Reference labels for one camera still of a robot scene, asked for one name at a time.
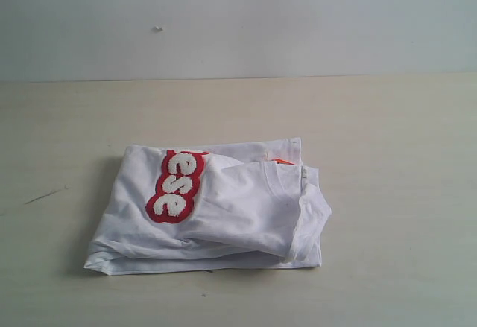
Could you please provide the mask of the orange neck tag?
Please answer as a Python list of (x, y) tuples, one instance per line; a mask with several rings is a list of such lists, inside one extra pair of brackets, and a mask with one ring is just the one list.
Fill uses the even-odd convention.
[(281, 164), (281, 165), (298, 165), (297, 163), (295, 162), (290, 162), (290, 161), (287, 161), (287, 160), (284, 160), (284, 159), (279, 159), (279, 158), (274, 158), (272, 159), (273, 162), (277, 163), (277, 164)]

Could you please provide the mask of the white t-shirt red lettering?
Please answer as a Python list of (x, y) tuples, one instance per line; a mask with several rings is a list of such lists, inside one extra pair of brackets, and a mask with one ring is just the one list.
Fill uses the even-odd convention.
[(299, 138), (131, 145), (85, 268), (114, 276), (318, 267), (330, 214), (318, 170), (303, 164)]

